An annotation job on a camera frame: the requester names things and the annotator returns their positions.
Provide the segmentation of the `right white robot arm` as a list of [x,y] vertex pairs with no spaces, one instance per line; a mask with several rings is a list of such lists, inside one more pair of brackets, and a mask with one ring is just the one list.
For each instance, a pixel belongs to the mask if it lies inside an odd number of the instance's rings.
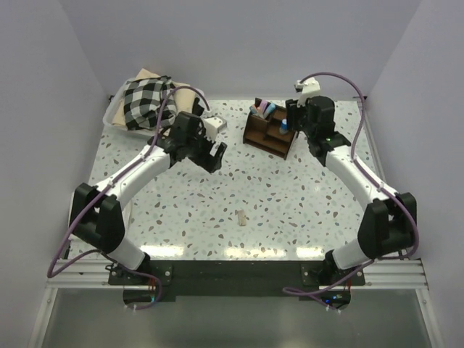
[[355,154],[352,143],[335,129],[334,101],[315,96],[300,104],[286,100],[286,124],[302,132],[311,155],[336,175],[364,210],[357,236],[326,253],[318,272],[321,284],[338,285],[349,271],[376,259],[418,246],[417,202],[385,184]]

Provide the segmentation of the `orange tip white pen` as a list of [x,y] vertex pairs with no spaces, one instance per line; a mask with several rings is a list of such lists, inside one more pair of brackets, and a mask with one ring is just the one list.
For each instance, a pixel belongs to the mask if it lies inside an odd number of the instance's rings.
[[258,112],[259,112],[259,114],[256,115],[256,116],[258,116],[258,117],[260,117],[260,118],[264,118],[264,114],[263,114],[263,111],[262,111],[262,109],[261,109],[261,106],[260,106],[260,105],[259,105],[259,106],[256,106],[256,108],[257,108],[257,110],[258,110]]

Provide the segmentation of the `blue grey glue stick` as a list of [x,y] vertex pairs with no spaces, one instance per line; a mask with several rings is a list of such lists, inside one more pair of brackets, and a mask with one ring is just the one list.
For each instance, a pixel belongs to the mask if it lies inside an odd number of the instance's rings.
[[279,133],[281,135],[285,135],[289,132],[288,130],[288,125],[287,125],[287,119],[283,119],[281,121],[281,125],[280,125],[280,128],[279,128]]

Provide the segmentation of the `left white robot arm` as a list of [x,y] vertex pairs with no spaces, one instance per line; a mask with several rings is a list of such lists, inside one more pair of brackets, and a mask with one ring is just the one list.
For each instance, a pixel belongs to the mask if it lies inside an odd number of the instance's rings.
[[219,170],[227,148],[211,150],[224,123],[217,117],[203,119],[180,113],[166,136],[156,135],[127,165],[94,186],[76,188],[70,208],[71,234],[125,267],[134,284],[150,276],[150,257],[126,235],[123,211],[150,180],[176,163],[189,159],[208,173]]

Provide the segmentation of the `pink purple highlighter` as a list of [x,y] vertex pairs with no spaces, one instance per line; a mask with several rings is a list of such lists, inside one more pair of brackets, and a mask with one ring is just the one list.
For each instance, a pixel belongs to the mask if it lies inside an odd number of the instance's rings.
[[268,107],[268,105],[269,105],[269,103],[268,103],[267,101],[265,101],[265,100],[262,100],[262,101],[261,101],[260,106],[261,106],[261,109],[262,109],[262,111],[263,111],[263,114],[264,114],[266,108]]

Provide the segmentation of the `beige eraser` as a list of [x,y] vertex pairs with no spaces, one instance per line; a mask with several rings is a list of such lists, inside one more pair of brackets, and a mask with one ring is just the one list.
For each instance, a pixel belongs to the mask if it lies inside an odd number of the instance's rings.
[[241,227],[246,226],[247,225],[247,216],[246,216],[245,211],[238,210],[236,215],[237,215],[237,218],[238,218],[239,226],[241,226]]

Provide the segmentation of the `blue cap grey highlighter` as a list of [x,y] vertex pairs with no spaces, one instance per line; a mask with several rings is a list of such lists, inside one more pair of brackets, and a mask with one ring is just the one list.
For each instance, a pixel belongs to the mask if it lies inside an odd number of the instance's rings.
[[274,105],[274,103],[269,103],[268,107],[266,108],[263,116],[265,118],[267,118],[270,114],[272,114],[274,112],[274,110],[276,109],[276,106]]

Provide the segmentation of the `blue tip white pen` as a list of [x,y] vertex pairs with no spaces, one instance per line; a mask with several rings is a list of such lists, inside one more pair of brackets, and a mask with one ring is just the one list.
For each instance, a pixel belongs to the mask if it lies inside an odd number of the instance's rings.
[[256,106],[254,106],[254,105],[251,105],[251,106],[249,107],[249,110],[250,110],[250,112],[251,112],[252,115],[258,115],[258,114],[259,114],[259,112],[258,112]]

